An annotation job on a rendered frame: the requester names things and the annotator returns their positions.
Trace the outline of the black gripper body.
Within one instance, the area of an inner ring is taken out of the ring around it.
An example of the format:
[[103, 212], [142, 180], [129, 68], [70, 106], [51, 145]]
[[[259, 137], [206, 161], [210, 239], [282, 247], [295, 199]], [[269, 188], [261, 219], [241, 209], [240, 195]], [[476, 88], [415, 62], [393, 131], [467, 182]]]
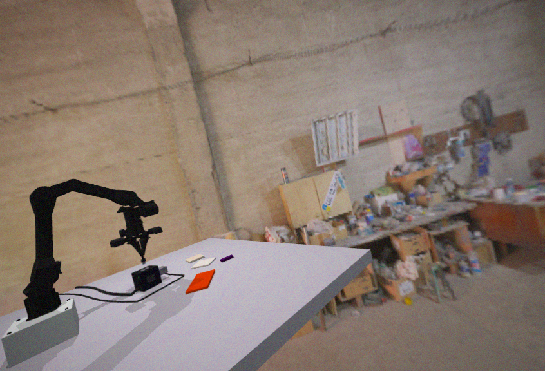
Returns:
[[121, 237], [121, 238], [116, 238], [114, 240], [111, 240], [110, 241], [111, 247], [118, 247], [120, 245], [124, 245], [125, 242], [132, 243], [136, 241], [136, 238], [145, 239], [149, 237], [149, 234], [158, 234], [163, 232], [161, 227], [154, 227], [154, 228], [148, 229], [148, 231], [144, 230], [142, 219], [126, 222], [126, 227], [127, 227], [129, 236], [126, 238]]

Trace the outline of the orange-red rectangular block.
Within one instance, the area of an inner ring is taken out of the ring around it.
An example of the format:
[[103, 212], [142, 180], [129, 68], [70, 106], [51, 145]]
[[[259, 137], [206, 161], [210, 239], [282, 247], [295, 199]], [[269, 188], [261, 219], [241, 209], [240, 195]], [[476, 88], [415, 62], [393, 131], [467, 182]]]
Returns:
[[186, 294], [208, 288], [214, 273], [215, 269], [197, 274], [186, 290]]

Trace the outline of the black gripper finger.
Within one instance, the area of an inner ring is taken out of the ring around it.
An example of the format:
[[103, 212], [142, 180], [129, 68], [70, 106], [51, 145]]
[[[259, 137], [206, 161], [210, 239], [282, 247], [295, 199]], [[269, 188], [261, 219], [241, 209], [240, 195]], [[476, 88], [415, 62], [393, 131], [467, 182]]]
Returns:
[[139, 255], [143, 256], [142, 255], [142, 249], [141, 249], [139, 241], [135, 241], [135, 242], [132, 242], [132, 243], [127, 243], [127, 244], [132, 245], [135, 248], [135, 250], [139, 253]]
[[148, 237], [148, 238], [145, 238], [145, 239], [139, 239], [143, 255], [145, 255], [145, 253], [146, 253], [146, 246], [147, 246], [149, 238], [151, 238], [151, 237]]

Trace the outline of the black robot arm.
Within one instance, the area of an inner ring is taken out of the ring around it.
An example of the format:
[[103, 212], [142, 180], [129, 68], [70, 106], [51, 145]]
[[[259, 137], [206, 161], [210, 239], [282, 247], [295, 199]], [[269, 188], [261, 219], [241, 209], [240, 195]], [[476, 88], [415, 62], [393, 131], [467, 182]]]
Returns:
[[[109, 189], [77, 179], [35, 189], [29, 196], [35, 214], [36, 250], [30, 283], [23, 291], [28, 296], [24, 299], [28, 314], [26, 321], [53, 312], [61, 305], [59, 293], [53, 288], [62, 272], [61, 261], [55, 261], [53, 257], [52, 213], [56, 198], [72, 191], [105, 198], [122, 205], [117, 213], [123, 212], [125, 222], [138, 220], [141, 216], [153, 216], [159, 212], [154, 200], [145, 202], [134, 191]], [[127, 205], [129, 207], [123, 207]]]

